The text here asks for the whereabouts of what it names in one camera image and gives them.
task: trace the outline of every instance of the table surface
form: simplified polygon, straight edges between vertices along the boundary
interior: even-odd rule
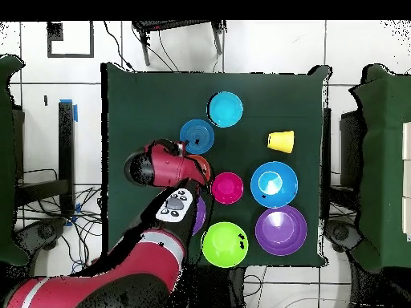
[[[15,224],[16,157],[14,153],[14,125],[10,77],[22,68],[22,61],[13,55],[0,55],[0,261],[25,265],[26,253],[13,242]]]
[[[365,69],[364,81],[353,91],[367,133],[359,219],[364,240],[352,255],[370,272],[411,268],[411,242],[402,232],[402,124],[411,121],[411,77],[390,74],[376,64]]]
[[[319,225],[319,155],[323,123],[323,83],[326,66],[308,75],[131,73],[107,65],[108,77],[108,240],[111,249],[127,225],[159,193],[140,188],[123,174],[127,157],[152,140],[179,140],[181,127],[191,119],[207,121],[206,104],[219,91],[231,91],[244,112],[231,128],[214,127],[213,147],[204,156],[220,172],[235,172],[243,180],[242,198],[232,205],[215,203],[211,223],[231,221],[246,232],[249,251],[240,266],[321,266],[317,253]],[[267,147],[270,132],[293,130],[292,154]],[[250,179],[261,164],[280,161],[291,166],[299,181],[290,203],[307,221],[307,238],[295,253],[277,257],[265,252],[254,235],[255,223],[266,208],[251,195]],[[203,197],[206,204],[210,197]],[[200,255],[202,232],[189,247],[189,258]],[[208,262],[202,257],[200,264]]]

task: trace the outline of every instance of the chair leg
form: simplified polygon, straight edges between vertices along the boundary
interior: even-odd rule
[[[139,33],[140,33],[141,46],[143,47],[145,65],[150,66],[149,49],[147,48],[148,37],[145,32],[139,32]]]
[[[222,45],[220,43],[220,37],[218,36],[220,30],[218,29],[218,26],[215,22],[211,23],[211,27],[213,28],[215,46],[217,47],[217,54],[222,55]]]

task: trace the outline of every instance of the black stand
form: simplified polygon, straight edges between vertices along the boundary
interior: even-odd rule
[[[13,110],[16,141],[17,174],[23,175],[22,131],[24,112],[21,107]],[[40,201],[59,195],[61,213],[70,217],[74,211],[74,139],[73,139],[73,105],[59,103],[59,179],[35,184],[20,184],[16,188],[17,206]]]
[[[219,35],[222,33],[223,23],[222,20],[163,20],[163,21],[132,21],[133,26],[139,32],[141,46],[143,48],[143,55],[145,60],[145,65],[150,66],[149,51],[148,48],[150,44],[148,40],[150,39],[147,34],[157,30],[168,30],[170,28],[183,27],[196,25],[199,23],[211,22],[211,27],[213,28],[214,41],[217,47],[218,55],[222,54],[222,45],[220,43]]]

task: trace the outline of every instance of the chair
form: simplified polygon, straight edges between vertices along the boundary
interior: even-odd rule
[[[218,55],[222,54],[222,46],[219,35],[222,33],[223,27],[226,27],[226,20],[151,20],[151,21],[132,21],[132,25],[140,35],[141,46],[143,47],[143,54],[145,65],[150,66],[149,51],[150,39],[147,34],[154,31],[168,30],[170,28],[177,28],[183,26],[197,25],[199,23],[211,22],[211,27],[214,33],[214,41],[217,47]]]

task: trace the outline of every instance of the white tile floor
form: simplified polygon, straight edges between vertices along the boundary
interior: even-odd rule
[[[49,59],[45,22],[0,22],[0,55],[12,54],[26,64],[10,81],[10,93],[26,113],[25,169],[57,169],[57,103],[72,99],[78,105],[75,123],[76,190],[101,184],[100,63],[125,67],[114,39],[103,22],[94,22],[93,59]],[[307,73],[315,65],[332,67],[329,106],[332,109],[332,171],[340,172],[340,116],[355,110],[356,101],[348,89],[360,82],[362,69],[370,63],[383,63],[397,73],[411,68],[411,24],[379,21],[228,21],[225,37],[225,72]],[[131,22],[108,22],[117,37],[120,53],[138,71],[168,71],[151,51],[146,67],[140,43],[132,33]],[[53,42],[53,53],[89,52],[88,22],[63,22],[64,40]],[[222,70],[216,59],[210,24],[188,26],[161,32],[161,40],[180,71]],[[151,34],[151,48],[170,66],[158,34]],[[51,179],[51,173],[31,174],[31,180]],[[332,183],[340,178],[332,174]],[[87,210],[98,212],[96,203]],[[22,226],[18,220],[16,228]],[[64,235],[78,258],[77,235],[65,227]],[[93,226],[100,233],[100,226]],[[91,258],[100,254],[100,239],[87,239]],[[345,308],[350,296],[350,268],[343,254],[332,250],[324,240],[328,265],[321,268],[269,268],[260,292],[247,297],[248,308]],[[71,272],[67,245],[60,241],[50,252],[42,252],[37,274],[59,275]],[[264,267],[250,267],[246,274],[262,278]],[[248,277],[246,282],[257,282]],[[257,283],[246,283],[245,294],[255,292]]]

